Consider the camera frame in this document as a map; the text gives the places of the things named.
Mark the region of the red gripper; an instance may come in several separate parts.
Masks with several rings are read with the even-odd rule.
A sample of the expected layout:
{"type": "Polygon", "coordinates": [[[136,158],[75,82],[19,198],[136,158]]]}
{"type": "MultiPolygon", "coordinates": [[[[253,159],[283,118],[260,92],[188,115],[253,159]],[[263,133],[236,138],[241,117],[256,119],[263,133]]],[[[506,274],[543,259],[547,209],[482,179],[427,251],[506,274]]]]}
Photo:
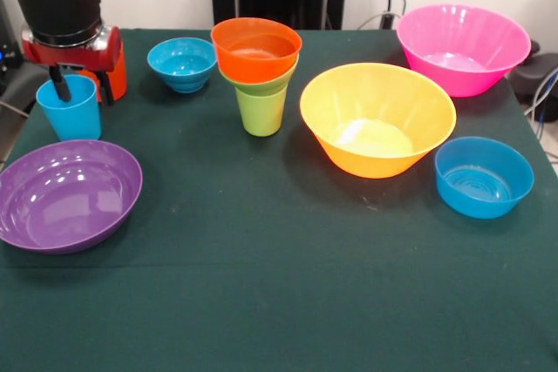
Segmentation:
{"type": "Polygon", "coordinates": [[[31,30],[24,24],[22,32],[24,55],[34,64],[47,65],[49,75],[58,98],[68,103],[71,93],[59,65],[98,71],[101,102],[110,106],[114,103],[112,85],[106,71],[113,71],[119,61],[122,45],[120,30],[116,26],[103,26],[100,33],[85,44],[55,47],[39,43],[31,30]]]}

